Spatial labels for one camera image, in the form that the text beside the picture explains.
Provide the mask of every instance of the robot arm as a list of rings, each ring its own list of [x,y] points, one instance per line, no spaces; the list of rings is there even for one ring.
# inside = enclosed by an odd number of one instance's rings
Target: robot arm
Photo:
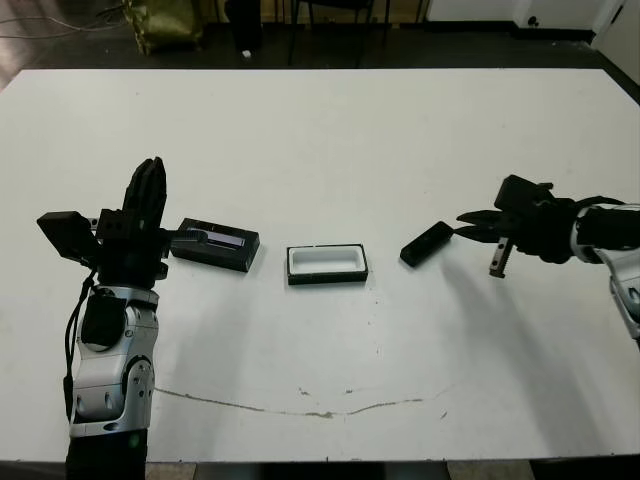
[[[629,335],[640,346],[640,248],[633,248],[640,243],[639,224],[640,205],[586,207],[573,225],[571,249],[585,263],[609,267],[609,290]]]
[[[178,240],[176,232],[160,228],[165,200],[162,160],[148,159],[133,174],[122,210],[104,209],[99,219],[91,220],[77,212],[38,219],[62,257],[92,270],[65,338],[68,479],[144,479],[158,335],[158,295],[151,288],[166,278],[161,260],[170,242]],[[179,240],[202,241],[202,236],[189,232]],[[81,360],[74,380],[75,341]]]
[[[497,243],[489,274],[504,278],[513,247],[549,263],[577,256],[609,268],[610,290],[625,325],[640,346],[640,205],[607,197],[556,198],[552,184],[511,175],[502,183],[495,210],[469,212],[458,235]]]

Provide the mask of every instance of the floor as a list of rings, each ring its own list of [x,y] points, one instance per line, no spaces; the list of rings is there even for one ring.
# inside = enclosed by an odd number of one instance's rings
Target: floor
[[[0,2],[0,22],[25,16],[50,15],[74,25],[94,24],[95,14],[116,0],[47,0]],[[105,25],[102,18],[100,25]],[[121,17],[108,21],[118,24]],[[284,25],[265,25],[263,47],[251,60],[234,48],[226,25],[210,25],[201,50],[174,48],[144,56],[138,52],[131,29],[114,26],[102,31],[82,31],[41,40],[2,38],[6,35],[58,35],[66,30],[36,20],[0,23],[0,92],[26,68],[289,68],[290,31]],[[353,68],[360,32],[324,26],[300,30],[291,68]],[[515,38],[503,31],[425,31],[406,26],[388,33],[373,28],[366,37],[361,68],[591,68],[604,69],[638,103],[640,87],[585,42],[561,39]],[[538,480],[556,478],[637,478],[640,459],[616,457],[545,462],[450,462],[419,464],[338,465],[194,465],[150,464],[148,480],[227,480],[251,478],[334,476],[335,468],[350,469],[352,476],[387,479],[432,480]],[[2,478],[63,478],[61,465],[2,464]]]

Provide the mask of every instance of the wall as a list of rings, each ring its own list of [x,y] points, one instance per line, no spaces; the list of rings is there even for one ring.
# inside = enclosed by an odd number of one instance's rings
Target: wall
[[[514,3],[514,0],[431,0],[427,18],[433,21],[510,21]]]
[[[607,22],[593,46],[640,84],[640,0],[626,0],[615,23]]]

